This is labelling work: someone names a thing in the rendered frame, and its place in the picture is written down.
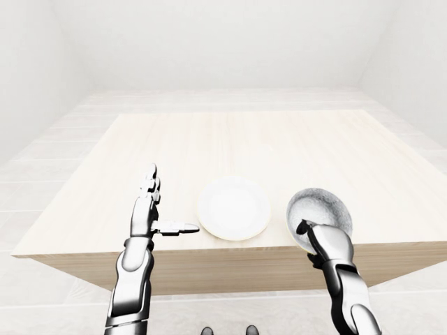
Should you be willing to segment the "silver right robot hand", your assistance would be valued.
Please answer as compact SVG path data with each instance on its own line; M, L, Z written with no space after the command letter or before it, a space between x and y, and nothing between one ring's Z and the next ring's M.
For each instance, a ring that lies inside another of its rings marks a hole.
M351 238L342 229L302 219L296 228L296 233L308 236L314 252L308 253L307 257L314 268L322 269L323 264L329 261L355 267Z

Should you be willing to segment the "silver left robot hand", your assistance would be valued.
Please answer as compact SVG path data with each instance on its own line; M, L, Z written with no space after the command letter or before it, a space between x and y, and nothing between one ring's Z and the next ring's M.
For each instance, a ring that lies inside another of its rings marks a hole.
M175 221L159 221L157 205L160 203L161 180L157 176L157 166L152 163L133 207L131 217L132 237L179 236L200 231L197 225Z

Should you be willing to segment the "grey patterned bowl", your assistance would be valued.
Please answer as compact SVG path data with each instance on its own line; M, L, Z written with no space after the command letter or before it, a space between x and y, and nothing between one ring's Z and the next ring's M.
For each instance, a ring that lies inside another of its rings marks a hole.
M352 236L353 224L347 207L336 195L325 189L306 188L298 191L286 208L286 223L294 240L306 252L315 254L307 234L296 232L303 219L320 225L335 226Z

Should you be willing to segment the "white round plate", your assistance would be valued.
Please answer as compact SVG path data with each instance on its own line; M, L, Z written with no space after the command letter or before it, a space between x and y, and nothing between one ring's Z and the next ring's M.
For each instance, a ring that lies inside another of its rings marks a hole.
M244 241L259 235L272 215L265 189L239 176L211 181L200 192L196 208L201 225L226 241Z

